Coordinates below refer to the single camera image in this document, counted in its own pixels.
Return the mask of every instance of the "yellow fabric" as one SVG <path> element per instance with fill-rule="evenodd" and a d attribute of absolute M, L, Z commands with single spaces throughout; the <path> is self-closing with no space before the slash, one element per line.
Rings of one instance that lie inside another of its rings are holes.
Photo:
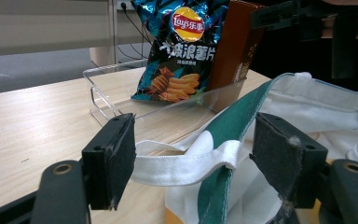
<path fill-rule="evenodd" d="M 170 209 L 165 208 L 165 223 L 166 224 L 184 224 L 183 221 L 176 216 Z"/>

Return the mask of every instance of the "wooden table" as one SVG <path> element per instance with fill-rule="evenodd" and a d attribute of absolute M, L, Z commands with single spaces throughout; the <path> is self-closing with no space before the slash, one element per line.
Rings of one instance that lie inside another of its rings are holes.
<path fill-rule="evenodd" d="M 241 95 L 267 80 L 250 71 Z M 0 206 L 37 190 L 51 164 L 80 159 L 101 130 L 90 114 L 89 94 L 84 79 L 0 93 Z M 91 211 L 91 220 L 164 223 L 164 188 L 130 181 L 118 210 Z"/>

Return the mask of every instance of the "brown box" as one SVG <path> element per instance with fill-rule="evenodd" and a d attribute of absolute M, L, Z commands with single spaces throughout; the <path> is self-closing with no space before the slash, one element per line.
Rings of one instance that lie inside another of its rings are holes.
<path fill-rule="evenodd" d="M 249 66 L 264 29 L 251 30 L 251 13 L 264 7 L 251 2 L 231 0 L 223 25 L 222 36 L 213 59 L 213 68 L 206 91 L 225 87 L 246 79 Z M 242 85 L 235 85 L 219 99 L 217 111 L 238 99 Z"/>

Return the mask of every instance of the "transparent container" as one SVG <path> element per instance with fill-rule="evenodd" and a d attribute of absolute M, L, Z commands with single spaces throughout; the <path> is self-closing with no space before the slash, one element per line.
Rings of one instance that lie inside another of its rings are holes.
<path fill-rule="evenodd" d="M 104 125 L 111 118 L 135 115 L 135 141 L 172 143 L 197 130 L 219 111 L 238 99 L 243 81 L 207 91 L 178 103 L 133 100 L 147 60 L 86 70 L 90 113 Z"/>

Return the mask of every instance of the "power outlet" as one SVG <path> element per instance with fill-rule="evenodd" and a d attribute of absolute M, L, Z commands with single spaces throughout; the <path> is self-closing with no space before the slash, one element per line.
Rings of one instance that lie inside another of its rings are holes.
<path fill-rule="evenodd" d="M 121 7 L 121 3 L 125 3 L 127 6 L 127 10 L 135 10 L 135 8 L 133 8 L 131 1 L 130 0 L 117 0 L 117 10 L 123 10 L 123 8 Z"/>

